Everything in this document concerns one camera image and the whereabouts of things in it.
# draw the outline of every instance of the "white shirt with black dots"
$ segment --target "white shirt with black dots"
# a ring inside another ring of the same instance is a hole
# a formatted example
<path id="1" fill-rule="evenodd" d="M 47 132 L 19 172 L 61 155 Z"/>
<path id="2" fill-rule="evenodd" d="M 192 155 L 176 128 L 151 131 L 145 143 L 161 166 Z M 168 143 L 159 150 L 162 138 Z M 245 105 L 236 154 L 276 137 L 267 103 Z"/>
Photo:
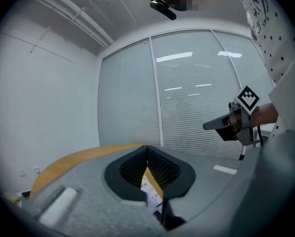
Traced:
<path id="1" fill-rule="evenodd" d="M 248 23 L 262 49 L 268 74 L 276 83 L 276 87 L 280 87 L 280 81 L 295 64 L 295 28 L 276 0 L 241 1 L 247 10 Z M 275 105 L 275 108 L 279 117 L 269 139 L 286 131 L 282 120 L 285 117 L 280 116 L 278 105 Z"/>

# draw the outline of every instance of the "white wall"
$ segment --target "white wall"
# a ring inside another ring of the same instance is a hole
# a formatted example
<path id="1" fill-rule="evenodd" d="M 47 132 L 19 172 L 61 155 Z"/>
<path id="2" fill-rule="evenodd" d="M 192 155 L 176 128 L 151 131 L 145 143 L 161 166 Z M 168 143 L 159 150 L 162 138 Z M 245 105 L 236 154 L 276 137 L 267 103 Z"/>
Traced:
<path id="1" fill-rule="evenodd" d="M 141 28 L 137 31 L 134 31 L 128 35 L 125 35 L 121 38 L 119 38 L 117 41 L 115 41 L 111 46 L 109 46 L 107 49 L 103 50 L 98 56 L 96 60 L 95 65 L 95 82 L 94 84 L 97 86 L 95 88 L 95 95 L 98 96 L 98 85 L 99 85 L 99 77 L 100 77 L 100 70 L 101 70 L 101 64 L 102 59 L 107 57 L 108 55 L 114 53 L 115 51 L 131 44 L 136 41 L 165 33 L 175 30 L 183 30 L 183 29 L 215 29 L 215 30 L 224 30 L 224 31 L 230 31 L 238 34 L 242 34 L 244 36 L 251 37 L 251 30 L 246 25 L 237 24 L 231 21 L 225 21 L 225 20 L 218 20 L 218 19 L 212 19 L 212 18 L 190 18 L 190 19 L 176 19 L 174 21 L 165 21 L 153 25 L 149 25 L 148 27 Z M 96 120 L 96 131 L 98 131 L 98 120 Z M 96 133 L 97 140 L 99 141 L 99 133 Z"/>
<path id="2" fill-rule="evenodd" d="M 30 53 L 48 25 L 51 31 Z M 42 171 L 63 156 L 98 145 L 93 42 L 29 0 L 20 1 L 0 26 L 1 192 L 30 190 L 35 166 Z"/>

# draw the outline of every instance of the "glass wall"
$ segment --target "glass wall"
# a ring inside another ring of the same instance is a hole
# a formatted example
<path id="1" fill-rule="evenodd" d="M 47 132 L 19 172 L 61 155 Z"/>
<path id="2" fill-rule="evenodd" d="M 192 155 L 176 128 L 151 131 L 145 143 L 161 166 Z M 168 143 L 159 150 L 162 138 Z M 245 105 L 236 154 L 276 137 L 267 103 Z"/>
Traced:
<path id="1" fill-rule="evenodd" d="M 238 159 L 241 143 L 224 142 L 214 130 L 204 131 L 203 123 L 229 112 L 239 82 L 255 90 L 261 104 L 270 102 L 273 85 L 250 39 L 215 34 L 217 38 L 209 30 L 152 38 L 155 59 L 148 40 L 106 58 L 98 100 L 101 146 L 162 144 Z"/>

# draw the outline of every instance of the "person's arm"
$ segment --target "person's arm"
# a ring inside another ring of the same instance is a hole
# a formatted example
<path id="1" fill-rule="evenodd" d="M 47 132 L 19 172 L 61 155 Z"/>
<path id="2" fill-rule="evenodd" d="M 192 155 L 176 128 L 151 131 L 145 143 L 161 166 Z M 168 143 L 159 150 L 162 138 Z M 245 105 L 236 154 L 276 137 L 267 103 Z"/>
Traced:
<path id="1" fill-rule="evenodd" d="M 278 118 L 278 112 L 276 111 L 273 104 L 265 104 L 256 107 L 252 113 L 251 127 L 258 125 L 276 123 Z"/>

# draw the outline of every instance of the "electrical outlet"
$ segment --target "electrical outlet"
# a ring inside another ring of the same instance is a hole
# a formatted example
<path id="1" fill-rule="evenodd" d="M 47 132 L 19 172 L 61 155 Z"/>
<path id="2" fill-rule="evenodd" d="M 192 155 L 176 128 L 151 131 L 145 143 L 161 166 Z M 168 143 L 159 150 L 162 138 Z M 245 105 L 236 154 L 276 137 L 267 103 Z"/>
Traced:
<path id="1" fill-rule="evenodd" d="M 37 175 L 40 174 L 40 167 L 36 166 L 36 167 L 34 167 L 34 170 Z"/>
<path id="2" fill-rule="evenodd" d="M 26 176 L 27 174 L 25 173 L 24 169 L 20 168 L 19 169 L 20 176 Z"/>

